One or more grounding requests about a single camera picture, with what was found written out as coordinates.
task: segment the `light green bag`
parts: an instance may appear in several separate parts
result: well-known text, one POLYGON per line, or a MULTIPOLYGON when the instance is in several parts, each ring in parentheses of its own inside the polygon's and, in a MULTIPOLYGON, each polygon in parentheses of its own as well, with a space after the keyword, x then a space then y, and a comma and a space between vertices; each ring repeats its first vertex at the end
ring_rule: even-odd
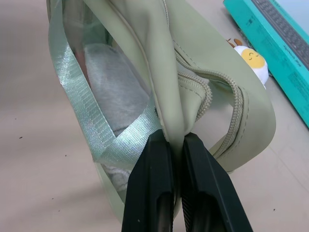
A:
POLYGON ((226 171, 245 164, 271 142, 276 122, 264 86, 185 0, 48 0, 47 7, 57 75, 119 220, 125 195, 119 196, 101 164, 132 170, 148 136, 160 128, 177 163, 184 136, 211 102, 211 91, 202 78, 210 80, 233 106, 227 134, 210 149, 226 171), (114 42, 152 90, 144 112, 118 137, 76 60, 85 44, 114 46, 114 42), (178 64, 197 76, 180 72, 178 64))

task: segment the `black clamp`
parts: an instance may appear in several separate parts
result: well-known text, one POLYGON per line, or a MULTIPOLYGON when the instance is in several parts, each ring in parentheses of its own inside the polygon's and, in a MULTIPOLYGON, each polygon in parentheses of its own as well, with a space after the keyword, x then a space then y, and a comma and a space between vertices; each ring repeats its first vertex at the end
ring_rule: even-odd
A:
MULTIPOLYGON (((171 232, 175 171, 162 130, 152 134, 126 193, 122 232, 171 232)), ((186 232, 252 232, 225 170, 195 134, 185 137, 180 191, 186 232)))

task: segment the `gray plush fabric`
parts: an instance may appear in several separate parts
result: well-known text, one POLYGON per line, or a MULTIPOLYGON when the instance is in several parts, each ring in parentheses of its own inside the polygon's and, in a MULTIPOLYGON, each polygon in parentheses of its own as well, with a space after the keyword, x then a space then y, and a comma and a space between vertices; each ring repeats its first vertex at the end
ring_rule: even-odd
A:
MULTIPOLYGON (((123 132, 145 109, 149 96, 131 70, 125 55, 101 43, 85 47, 92 92, 115 136, 123 132)), ((118 192, 125 192, 128 170, 102 166, 118 192)))

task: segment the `egg plush toy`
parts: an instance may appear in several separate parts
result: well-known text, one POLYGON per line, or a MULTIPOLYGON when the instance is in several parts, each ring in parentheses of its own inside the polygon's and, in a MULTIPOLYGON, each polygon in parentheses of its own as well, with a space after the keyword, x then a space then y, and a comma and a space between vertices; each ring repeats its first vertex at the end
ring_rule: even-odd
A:
POLYGON ((263 85, 265 85, 269 73, 268 73, 268 65, 264 57, 258 54, 251 48, 242 45, 240 40, 234 39, 234 42, 237 46, 234 46, 232 43, 230 45, 241 55, 241 57, 246 61, 246 63, 252 68, 254 73, 260 79, 263 85))

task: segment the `box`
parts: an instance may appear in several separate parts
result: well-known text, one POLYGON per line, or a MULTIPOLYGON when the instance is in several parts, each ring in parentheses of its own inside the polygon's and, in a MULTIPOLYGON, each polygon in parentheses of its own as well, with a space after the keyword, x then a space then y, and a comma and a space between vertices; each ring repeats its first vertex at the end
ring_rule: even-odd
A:
POLYGON ((275 0, 224 0, 309 127, 309 36, 275 0))

